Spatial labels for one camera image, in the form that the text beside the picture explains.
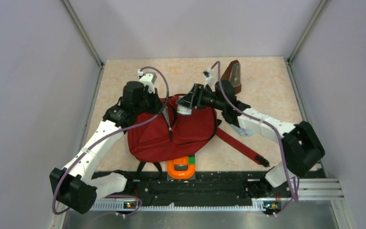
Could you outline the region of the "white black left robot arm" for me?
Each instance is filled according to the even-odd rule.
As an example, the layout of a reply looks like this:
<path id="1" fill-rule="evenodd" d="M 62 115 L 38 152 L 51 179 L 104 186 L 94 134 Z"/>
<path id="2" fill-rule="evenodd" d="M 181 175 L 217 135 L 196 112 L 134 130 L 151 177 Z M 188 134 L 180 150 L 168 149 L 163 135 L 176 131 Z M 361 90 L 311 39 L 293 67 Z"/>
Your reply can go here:
<path id="1" fill-rule="evenodd" d="M 128 197 L 134 185 L 125 175 L 110 173 L 92 178 L 110 148 L 127 131 L 146 125 L 165 109 L 153 80 L 129 81 L 123 88 L 119 103 L 110 107 L 96 132 L 79 153 L 63 168 L 50 173 L 53 193 L 52 211 L 60 215 L 69 209 L 81 214 L 88 212 L 96 200 L 113 193 Z"/>

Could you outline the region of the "light blue packaged item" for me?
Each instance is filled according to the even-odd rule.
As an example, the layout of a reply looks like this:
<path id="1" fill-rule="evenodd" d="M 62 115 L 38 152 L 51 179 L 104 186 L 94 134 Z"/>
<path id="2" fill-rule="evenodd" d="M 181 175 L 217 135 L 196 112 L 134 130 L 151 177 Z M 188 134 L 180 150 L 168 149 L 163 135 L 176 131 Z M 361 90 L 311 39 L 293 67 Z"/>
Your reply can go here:
<path id="1" fill-rule="evenodd" d="M 233 124 L 229 124 L 229 126 L 240 136 L 244 136 L 244 137 L 250 137 L 254 134 L 253 130 L 250 129 L 245 129 L 245 128 L 241 128 L 241 127 L 237 127 Z"/>

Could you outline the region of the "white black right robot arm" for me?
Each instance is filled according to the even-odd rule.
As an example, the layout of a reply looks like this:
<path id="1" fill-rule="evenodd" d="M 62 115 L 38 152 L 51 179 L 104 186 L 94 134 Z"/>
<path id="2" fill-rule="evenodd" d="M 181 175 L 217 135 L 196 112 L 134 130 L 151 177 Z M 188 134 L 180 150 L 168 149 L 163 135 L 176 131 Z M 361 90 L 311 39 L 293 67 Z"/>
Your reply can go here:
<path id="1" fill-rule="evenodd" d="M 260 184 L 261 192 L 267 197 L 274 196 L 289 179 L 304 176 L 325 155 L 309 122 L 293 124 L 256 111 L 237 99 L 235 88 L 227 80 L 217 82 L 214 90 L 196 83 L 177 101 L 177 112 L 182 115 L 207 107 L 220 110 L 227 123 L 254 131 L 279 145 L 282 161 L 265 174 Z"/>

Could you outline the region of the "aluminium frame rail right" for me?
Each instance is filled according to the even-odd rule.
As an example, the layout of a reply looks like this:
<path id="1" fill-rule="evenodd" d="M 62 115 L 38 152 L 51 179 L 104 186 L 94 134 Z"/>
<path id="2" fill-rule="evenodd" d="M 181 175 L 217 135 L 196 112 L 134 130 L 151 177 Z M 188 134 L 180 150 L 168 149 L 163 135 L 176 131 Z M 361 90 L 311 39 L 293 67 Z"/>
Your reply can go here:
<path id="1" fill-rule="evenodd" d="M 314 124 L 313 119 L 313 98 L 309 90 L 310 86 L 307 85 L 308 73 L 303 66 L 305 63 L 302 59 L 305 57 L 303 54 L 305 47 L 307 46 L 311 35 L 314 33 L 315 27 L 319 23 L 322 15 L 330 5 L 329 0 L 319 0 L 313 13 L 309 17 L 306 25 L 304 26 L 302 33 L 299 35 L 294 48 L 288 57 L 285 57 L 285 64 L 291 85 L 295 94 L 297 105 L 304 121 Z"/>

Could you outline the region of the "small green block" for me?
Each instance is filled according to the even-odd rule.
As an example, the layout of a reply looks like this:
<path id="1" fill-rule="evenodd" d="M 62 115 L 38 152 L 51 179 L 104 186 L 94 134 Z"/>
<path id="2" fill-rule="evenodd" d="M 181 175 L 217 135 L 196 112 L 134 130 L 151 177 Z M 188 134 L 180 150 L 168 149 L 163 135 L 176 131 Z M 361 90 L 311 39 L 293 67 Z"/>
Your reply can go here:
<path id="1" fill-rule="evenodd" d="M 193 164 L 195 164 L 195 157 L 194 157 L 194 156 L 190 156 L 190 157 L 188 157 L 188 164 L 189 164 L 189 165 L 193 165 Z"/>

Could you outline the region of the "red student backpack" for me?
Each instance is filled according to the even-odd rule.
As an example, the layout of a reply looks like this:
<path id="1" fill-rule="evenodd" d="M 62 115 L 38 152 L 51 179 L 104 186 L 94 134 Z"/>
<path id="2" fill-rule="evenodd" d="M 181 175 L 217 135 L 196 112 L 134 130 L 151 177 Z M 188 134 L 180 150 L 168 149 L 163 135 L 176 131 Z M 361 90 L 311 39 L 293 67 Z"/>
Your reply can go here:
<path id="1" fill-rule="evenodd" d="M 226 142 L 255 163 L 269 167 L 267 159 L 239 142 L 222 130 L 216 110 L 207 107 L 196 110 L 191 116 L 177 113 L 176 102 L 181 97 L 169 97 L 165 113 L 153 121 L 128 130 L 127 141 L 130 153 L 140 162 L 136 170 L 140 175 L 147 163 L 152 163 L 161 175 L 160 165 L 165 161 L 167 175 L 174 179 L 191 179 L 195 175 L 195 164 L 188 164 L 188 157 L 194 156 L 215 136 Z"/>

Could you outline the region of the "aluminium frame rail left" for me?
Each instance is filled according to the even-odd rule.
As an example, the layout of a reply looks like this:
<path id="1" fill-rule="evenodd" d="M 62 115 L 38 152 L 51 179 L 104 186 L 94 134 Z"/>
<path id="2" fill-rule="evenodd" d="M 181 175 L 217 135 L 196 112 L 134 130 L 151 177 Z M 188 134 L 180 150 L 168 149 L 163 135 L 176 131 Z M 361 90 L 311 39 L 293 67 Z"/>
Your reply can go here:
<path id="1" fill-rule="evenodd" d="M 71 51 L 73 64 L 67 64 L 72 71 L 72 85 L 74 86 L 71 95 L 75 96 L 76 108 L 72 109 L 73 117 L 78 121 L 75 137 L 75 152 L 83 147 L 93 113 L 95 96 L 98 92 L 98 83 L 102 77 L 104 59 L 94 41 L 92 29 L 89 28 L 87 16 L 95 17 L 92 0 L 61 0 L 65 12 L 76 33 L 76 38 L 71 43 L 77 45 L 76 51 Z"/>

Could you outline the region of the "brown wooden metronome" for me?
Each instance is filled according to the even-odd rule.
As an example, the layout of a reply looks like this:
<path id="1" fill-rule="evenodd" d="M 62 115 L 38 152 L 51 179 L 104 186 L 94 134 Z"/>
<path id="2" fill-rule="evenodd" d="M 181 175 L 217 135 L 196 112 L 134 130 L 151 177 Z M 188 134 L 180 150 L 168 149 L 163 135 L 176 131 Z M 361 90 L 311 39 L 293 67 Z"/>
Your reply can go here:
<path id="1" fill-rule="evenodd" d="M 238 60 L 233 60 L 230 62 L 230 64 L 222 74 L 221 80 L 226 80 L 231 83 L 232 87 L 235 90 L 235 95 L 241 92 L 241 64 Z"/>

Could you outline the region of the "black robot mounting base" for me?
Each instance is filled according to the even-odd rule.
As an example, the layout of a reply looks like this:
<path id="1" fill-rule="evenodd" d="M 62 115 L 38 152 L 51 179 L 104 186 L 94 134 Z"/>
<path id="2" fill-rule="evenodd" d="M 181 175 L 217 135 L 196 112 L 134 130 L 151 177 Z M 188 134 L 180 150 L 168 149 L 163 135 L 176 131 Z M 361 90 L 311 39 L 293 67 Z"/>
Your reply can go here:
<path id="1" fill-rule="evenodd" d="M 195 179 L 171 180 L 166 174 L 143 172 L 127 182 L 120 195 L 136 196 L 145 207 L 250 206 L 255 198 L 289 198 L 286 183 L 277 188 L 260 184 L 263 171 L 196 172 Z"/>

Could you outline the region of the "aluminium frame rail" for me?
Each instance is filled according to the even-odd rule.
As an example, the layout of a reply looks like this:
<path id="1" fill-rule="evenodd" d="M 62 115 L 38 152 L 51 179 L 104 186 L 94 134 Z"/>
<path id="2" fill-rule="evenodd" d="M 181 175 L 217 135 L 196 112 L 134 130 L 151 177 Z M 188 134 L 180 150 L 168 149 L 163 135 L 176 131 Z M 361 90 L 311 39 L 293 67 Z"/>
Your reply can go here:
<path id="1" fill-rule="evenodd" d="M 306 25 L 304 26 L 302 33 L 299 35 L 294 48 L 288 57 L 285 57 L 285 64 L 291 85 L 295 94 L 297 105 L 304 121 L 314 124 L 313 119 L 313 98 L 309 90 L 310 86 L 307 85 L 308 73 L 303 66 L 305 63 L 302 59 L 305 57 L 303 54 L 305 47 L 307 46 L 311 35 L 314 33 L 315 27 L 319 23 L 322 15 L 330 5 L 329 0 L 319 0 L 313 13 L 309 17 Z"/>
<path id="2" fill-rule="evenodd" d="M 87 16 L 95 17 L 92 0 L 61 0 L 65 12 L 76 33 L 76 38 L 71 43 L 77 45 L 76 51 L 71 51 L 73 64 L 67 64 L 72 71 L 72 85 L 74 86 L 71 95 L 75 96 L 76 108 L 72 109 L 73 117 L 78 121 L 75 137 L 75 152 L 83 147 L 93 113 L 95 96 L 98 92 L 98 83 L 102 77 L 104 59 L 94 41 L 92 29 L 89 28 Z"/>

